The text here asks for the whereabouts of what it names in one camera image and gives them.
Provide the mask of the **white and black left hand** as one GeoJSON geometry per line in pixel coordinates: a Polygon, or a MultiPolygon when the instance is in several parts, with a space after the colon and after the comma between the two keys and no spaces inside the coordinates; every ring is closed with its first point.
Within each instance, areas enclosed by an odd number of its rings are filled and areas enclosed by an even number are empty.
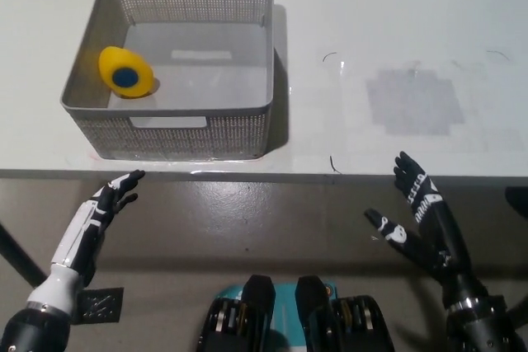
{"type": "Polygon", "coordinates": [[[135,170],[108,181],[82,202],[70,221],[51,263],[75,271],[87,287],[96,272],[96,262],[105,233],[114,217],[138,199],[133,189],[145,176],[135,170]]]}

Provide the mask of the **black right hand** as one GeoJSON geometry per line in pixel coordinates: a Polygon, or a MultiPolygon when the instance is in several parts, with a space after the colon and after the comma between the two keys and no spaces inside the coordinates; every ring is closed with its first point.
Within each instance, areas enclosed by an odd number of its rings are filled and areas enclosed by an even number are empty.
{"type": "Polygon", "coordinates": [[[442,288],[446,309],[482,302],[487,288],[474,273],[469,250],[444,195],[428,173],[404,151],[394,159],[394,185],[411,209],[418,233],[376,209],[364,215],[398,253],[423,269],[442,288]]]}

